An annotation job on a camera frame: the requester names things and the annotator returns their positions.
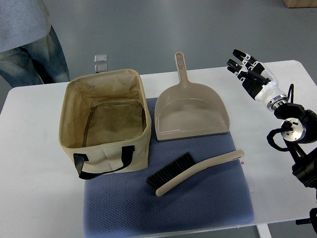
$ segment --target black bristles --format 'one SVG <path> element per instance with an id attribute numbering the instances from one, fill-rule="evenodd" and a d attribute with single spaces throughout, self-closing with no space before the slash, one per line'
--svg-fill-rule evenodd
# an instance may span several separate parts
<path id="1" fill-rule="evenodd" d="M 196 162 L 193 157 L 187 152 L 149 176 L 147 178 L 147 184 L 156 190 L 195 164 Z"/>

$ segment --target dustpan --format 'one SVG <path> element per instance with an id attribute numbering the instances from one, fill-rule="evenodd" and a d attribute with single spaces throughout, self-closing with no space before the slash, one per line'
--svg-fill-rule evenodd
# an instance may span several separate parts
<path id="1" fill-rule="evenodd" d="M 163 91 L 155 105 L 158 140 L 221 134 L 230 120 L 220 96 L 210 87 L 188 80 L 184 55 L 175 54 L 179 83 Z"/>

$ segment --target person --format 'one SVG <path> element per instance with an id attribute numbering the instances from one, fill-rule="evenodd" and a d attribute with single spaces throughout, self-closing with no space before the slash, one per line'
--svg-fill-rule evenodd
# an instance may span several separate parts
<path id="1" fill-rule="evenodd" d="M 69 81 L 42 0 L 0 0 L 0 75 L 11 87 Z"/>

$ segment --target robotic arm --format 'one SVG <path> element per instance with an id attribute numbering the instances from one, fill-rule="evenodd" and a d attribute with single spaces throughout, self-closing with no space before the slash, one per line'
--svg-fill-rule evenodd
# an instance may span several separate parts
<path id="1" fill-rule="evenodd" d="M 268 143 L 276 150 L 289 151 L 295 162 L 293 175 L 304 186 L 317 188 L 317 148 L 306 154 L 299 145 L 317 140 L 317 115 L 311 110 L 305 110 L 302 105 L 294 104 L 294 85 L 291 84 L 286 95 L 278 88 L 276 77 L 264 63 L 239 50 L 234 50 L 233 55 L 242 65 L 229 59 L 228 70 L 242 81 L 242 86 L 254 100 L 264 103 L 276 118 L 283 120 L 281 128 L 268 134 Z M 274 141 L 274 136 L 279 133 L 286 144 L 285 148 L 279 147 Z M 296 223 L 312 223 L 317 233 L 317 208 L 311 210 L 310 219 L 298 220 Z"/>

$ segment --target gray shirt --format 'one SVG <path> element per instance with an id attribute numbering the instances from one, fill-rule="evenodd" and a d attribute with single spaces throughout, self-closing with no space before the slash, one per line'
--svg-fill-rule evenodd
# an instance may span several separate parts
<path id="1" fill-rule="evenodd" d="M 42 0 L 0 0 L 0 52 L 36 41 L 50 29 Z"/>

